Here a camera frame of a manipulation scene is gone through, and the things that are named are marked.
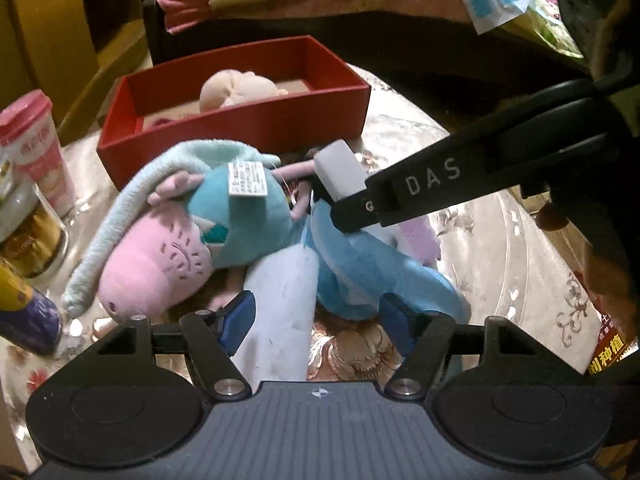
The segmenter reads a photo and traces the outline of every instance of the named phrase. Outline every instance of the purple and yellow can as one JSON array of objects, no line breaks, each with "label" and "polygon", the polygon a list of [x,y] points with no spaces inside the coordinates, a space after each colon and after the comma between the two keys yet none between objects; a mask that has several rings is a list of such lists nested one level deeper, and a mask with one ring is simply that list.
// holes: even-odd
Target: purple and yellow can
[{"label": "purple and yellow can", "polygon": [[39,355],[52,353],[62,323],[56,304],[0,258],[0,336]]}]

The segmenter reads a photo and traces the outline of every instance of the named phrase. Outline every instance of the silver screw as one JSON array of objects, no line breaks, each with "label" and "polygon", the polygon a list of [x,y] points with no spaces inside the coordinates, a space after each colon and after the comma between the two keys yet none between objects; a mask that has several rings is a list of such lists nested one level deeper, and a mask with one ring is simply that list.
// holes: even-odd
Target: silver screw
[{"label": "silver screw", "polygon": [[410,396],[420,391],[420,383],[409,378],[396,379],[389,384],[389,389],[396,395]]},{"label": "silver screw", "polygon": [[238,379],[220,379],[213,385],[213,389],[224,396],[241,394],[244,390],[244,383]]}]

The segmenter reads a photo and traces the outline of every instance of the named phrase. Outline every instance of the red box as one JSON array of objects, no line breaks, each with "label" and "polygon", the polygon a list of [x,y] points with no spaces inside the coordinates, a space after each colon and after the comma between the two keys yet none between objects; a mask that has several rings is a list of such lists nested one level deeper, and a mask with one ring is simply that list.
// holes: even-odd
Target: red box
[{"label": "red box", "polygon": [[[307,90],[148,124],[162,110],[169,108],[170,115],[171,108],[197,101],[204,82],[227,68],[252,71],[277,84],[288,81],[302,88],[304,83]],[[150,160],[184,140],[231,139],[263,153],[294,152],[359,137],[370,91],[340,58],[310,36],[220,48],[124,77],[97,151],[118,189]]]}]

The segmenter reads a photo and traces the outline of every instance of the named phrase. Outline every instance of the pink plush leg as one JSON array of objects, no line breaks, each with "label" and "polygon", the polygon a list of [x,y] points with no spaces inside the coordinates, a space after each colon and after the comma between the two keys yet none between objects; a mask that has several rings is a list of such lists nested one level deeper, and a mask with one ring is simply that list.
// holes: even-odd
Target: pink plush leg
[{"label": "pink plush leg", "polygon": [[156,205],[169,198],[184,195],[196,189],[203,180],[204,175],[202,174],[191,174],[185,170],[178,171],[158,184],[156,190],[148,196],[146,201],[151,205]]},{"label": "pink plush leg", "polygon": [[309,176],[314,172],[314,162],[312,160],[305,160],[303,162],[296,162],[271,170],[271,174],[276,178],[278,182],[286,182],[287,180],[294,180],[301,176]]},{"label": "pink plush leg", "polygon": [[300,220],[306,213],[306,208],[311,202],[311,183],[303,180],[296,189],[296,205],[291,210],[291,219],[295,222]]},{"label": "pink plush leg", "polygon": [[211,301],[209,301],[209,310],[213,310],[214,312],[220,310],[242,292],[245,272],[246,267],[232,267],[227,269],[225,290],[211,298]]}]

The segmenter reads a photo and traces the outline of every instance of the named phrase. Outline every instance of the gold label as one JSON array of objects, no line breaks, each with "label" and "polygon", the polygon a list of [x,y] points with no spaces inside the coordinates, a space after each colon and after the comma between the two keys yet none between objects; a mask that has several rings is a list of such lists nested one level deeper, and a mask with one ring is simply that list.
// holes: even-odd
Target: gold label
[{"label": "gold label", "polygon": [[0,258],[0,310],[20,310],[33,297],[33,289]]},{"label": "gold label", "polygon": [[41,274],[56,255],[62,235],[60,225],[42,203],[31,211],[2,243],[0,256],[27,278]]}]

